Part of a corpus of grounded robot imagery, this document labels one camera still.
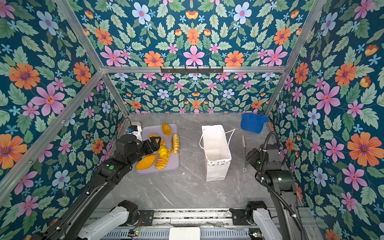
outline blue object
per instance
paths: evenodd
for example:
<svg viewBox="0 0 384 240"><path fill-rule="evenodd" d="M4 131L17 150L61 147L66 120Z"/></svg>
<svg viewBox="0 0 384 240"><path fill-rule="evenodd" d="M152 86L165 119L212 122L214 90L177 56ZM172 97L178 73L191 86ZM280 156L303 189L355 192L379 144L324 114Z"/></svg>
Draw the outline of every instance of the blue object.
<svg viewBox="0 0 384 240"><path fill-rule="evenodd" d="M261 133L265 122L269 119L264 114L244 113L241 128L254 133Z"/></svg>

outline metal grating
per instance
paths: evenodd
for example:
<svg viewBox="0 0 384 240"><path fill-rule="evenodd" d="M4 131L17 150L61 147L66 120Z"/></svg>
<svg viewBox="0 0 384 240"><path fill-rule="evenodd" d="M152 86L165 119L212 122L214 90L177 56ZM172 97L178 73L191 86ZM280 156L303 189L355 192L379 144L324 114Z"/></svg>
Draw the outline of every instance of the metal grating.
<svg viewBox="0 0 384 240"><path fill-rule="evenodd" d="M112 239L130 239L128 236L129 229L114 229L110 231L105 237L104 240ZM238 240L249 240L249 229L226 229L226 228L201 228L200 229L200 239L210 240L210 239L238 239ZM139 237L134 239L157 239L157 240L166 240L169 238L169 228L147 228L140 231Z"/></svg>

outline purple cutting board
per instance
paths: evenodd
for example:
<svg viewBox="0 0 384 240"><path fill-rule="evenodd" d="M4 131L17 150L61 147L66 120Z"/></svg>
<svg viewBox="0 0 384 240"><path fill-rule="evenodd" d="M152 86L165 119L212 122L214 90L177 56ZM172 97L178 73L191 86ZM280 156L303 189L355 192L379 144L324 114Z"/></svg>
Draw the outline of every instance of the purple cutting board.
<svg viewBox="0 0 384 240"><path fill-rule="evenodd" d="M166 143L167 149L172 151L172 136L175 133L178 134L178 131L177 131L177 125L176 124L171 123L171 124L169 124L169 126L172 130L172 134L170 136L167 136L163 133L161 125L157 125L157 126L144 127L141 131L141 137L144 141L144 140L148 139L148 136L151 133L157 133L161 137L161 139L164 139L167 142ZM138 174L147 174L147 173L153 173L153 172L163 172L163 171L175 170L179 167L179 153L171 153L170 154L167 166L164 169L161 169L161 170L156 169L155 168L156 161L154 162L154 164L152 164L151 167L149 167L147 169L143 169L143 170L136 169L136 172Z"/></svg>

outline white container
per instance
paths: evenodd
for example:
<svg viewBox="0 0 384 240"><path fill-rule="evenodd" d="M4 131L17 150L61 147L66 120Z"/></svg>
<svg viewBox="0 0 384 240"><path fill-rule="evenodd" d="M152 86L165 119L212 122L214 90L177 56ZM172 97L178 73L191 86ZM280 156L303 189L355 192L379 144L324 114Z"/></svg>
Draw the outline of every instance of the white container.
<svg viewBox="0 0 384 240"><path fill-rule="evenodd" d="M229 142L235 129L225 132L222 125L201 126L200 147L204 150L206 181L224 180L231 163ZM227 142L226 133L232 132Z"/></svg>

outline gray marble tabletop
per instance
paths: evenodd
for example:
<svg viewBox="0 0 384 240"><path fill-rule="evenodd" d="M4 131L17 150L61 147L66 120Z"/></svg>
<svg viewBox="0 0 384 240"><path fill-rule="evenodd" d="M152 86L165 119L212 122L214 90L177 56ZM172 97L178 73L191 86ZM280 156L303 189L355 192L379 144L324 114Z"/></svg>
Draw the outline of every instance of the gray marble tabletop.
<svg viewBox="0 0 384 240"><path fill-rule="evenodd" d="M180 166L173 171L139 175L135 169L99 204L110 209L123 200L136 203L140 209L154 208L242 208L250 200L263 200L273 207L265 187L255 180L256 170L249 166L243 172L242 135L246 153L264 143L269 132L266 123L260 134L240 128L241 114L132 114L132 122L143 127L175 123L180 139ZM225 180L205 181L203 150L199 146L202 125L221 124L224 130L236 129L229 148L232 161Z"/></svg>

